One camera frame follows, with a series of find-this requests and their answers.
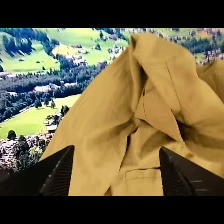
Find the seam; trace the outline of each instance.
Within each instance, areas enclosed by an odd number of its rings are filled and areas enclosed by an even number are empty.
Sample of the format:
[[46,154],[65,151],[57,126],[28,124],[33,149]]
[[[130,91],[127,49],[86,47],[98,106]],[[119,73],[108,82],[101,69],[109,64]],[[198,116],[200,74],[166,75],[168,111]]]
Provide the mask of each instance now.
[[179,97],[178,97],[178,95],[177,95],[177,90],[176,90],[176,88],[175,88],[175,85],[174,85],[172,76],[171,76],[171,74],[170,74],[170,70],[169,70],[167,61],[165,62],[165,64],[166,64],[166,67],[167,67],[168,74],[169,74],[169,76],[170,76],[170,80],[171,80],[171,82],[172,82],[172,84],[173,84],[173,88],[174,88],[174,91],[175,91],[175,94],[176,94],[178,103],[179,103],[179,105],[180,105],[180,110],[181,110],[181,112],[182,112],[182,117],[183,117],[183,120],[184,120],[184,124],[186,124],[186,122],[185,122],[185,118],[184,118],[184,115],[183,115],[183,108],[182,108],[182,106],[181,106],[180,99],[179,99]]

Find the ribbed black surface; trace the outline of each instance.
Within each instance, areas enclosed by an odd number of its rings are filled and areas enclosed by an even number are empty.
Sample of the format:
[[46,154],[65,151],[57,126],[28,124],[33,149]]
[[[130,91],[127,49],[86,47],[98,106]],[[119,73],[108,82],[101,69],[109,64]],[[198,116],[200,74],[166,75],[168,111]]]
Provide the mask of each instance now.
[[173,151],[159,152],[165,196],[224,196],[224,179]]
[[67,196],[74,146],[68,146],[0,183],[0,196]]

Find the yellow-brown cloth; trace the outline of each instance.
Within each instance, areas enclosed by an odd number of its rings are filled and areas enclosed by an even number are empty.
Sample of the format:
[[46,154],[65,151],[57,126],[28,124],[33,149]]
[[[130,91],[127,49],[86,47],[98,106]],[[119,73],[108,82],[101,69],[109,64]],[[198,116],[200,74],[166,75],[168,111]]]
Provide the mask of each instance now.
[[196,67],[187,49],[136,34],[70,109],[41,160],[75,146],[70,196],[162,196],[161,146],[224,177],[223,101],[223,61]]

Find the folded garment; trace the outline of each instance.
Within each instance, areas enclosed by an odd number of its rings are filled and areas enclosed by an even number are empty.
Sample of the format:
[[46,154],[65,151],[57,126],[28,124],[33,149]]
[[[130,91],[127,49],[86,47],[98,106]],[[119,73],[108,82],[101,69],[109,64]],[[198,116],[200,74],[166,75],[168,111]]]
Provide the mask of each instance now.
[[75,146],[70,196],[163,195],[165,146],[224,177],[224,62],[136,34],[60,123],[42,159]]

